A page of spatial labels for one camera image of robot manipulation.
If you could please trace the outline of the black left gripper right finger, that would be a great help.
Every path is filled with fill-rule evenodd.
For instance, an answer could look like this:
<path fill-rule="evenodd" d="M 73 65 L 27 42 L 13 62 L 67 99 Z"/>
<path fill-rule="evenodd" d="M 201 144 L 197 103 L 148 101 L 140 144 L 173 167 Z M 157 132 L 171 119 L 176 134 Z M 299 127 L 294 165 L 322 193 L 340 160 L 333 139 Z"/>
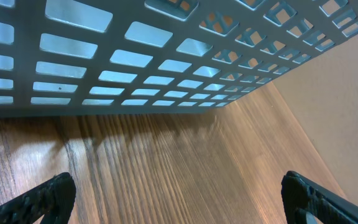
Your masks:
<path fill-rule="evenodd" d="M 288 223 L 358 223 L 358 206 L 289 170 L 282 179 L 282 201 Z"/>

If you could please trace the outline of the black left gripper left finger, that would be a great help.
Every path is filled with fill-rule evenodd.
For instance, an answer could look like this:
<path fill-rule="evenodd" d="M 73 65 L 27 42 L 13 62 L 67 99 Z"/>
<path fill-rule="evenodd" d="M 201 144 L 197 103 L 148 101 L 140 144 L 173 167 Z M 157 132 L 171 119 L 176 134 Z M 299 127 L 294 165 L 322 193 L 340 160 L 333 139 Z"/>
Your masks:
<path fill-rule="evenodd" d="M 0 205 L 0 223 L 67 224 L 74 207 L 76 185 L 68 172 Z"/>

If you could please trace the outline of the grey plastic shopping basket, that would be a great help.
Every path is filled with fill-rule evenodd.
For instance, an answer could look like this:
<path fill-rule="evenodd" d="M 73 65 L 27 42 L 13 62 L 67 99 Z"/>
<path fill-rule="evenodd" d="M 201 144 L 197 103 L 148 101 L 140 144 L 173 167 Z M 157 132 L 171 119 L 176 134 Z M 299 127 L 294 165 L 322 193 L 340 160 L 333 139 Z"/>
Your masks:
<path fill-rule="evenodd" d="M 0 118 L 202 113 L 358 34 L 358 0 L 0 1 Z"/>

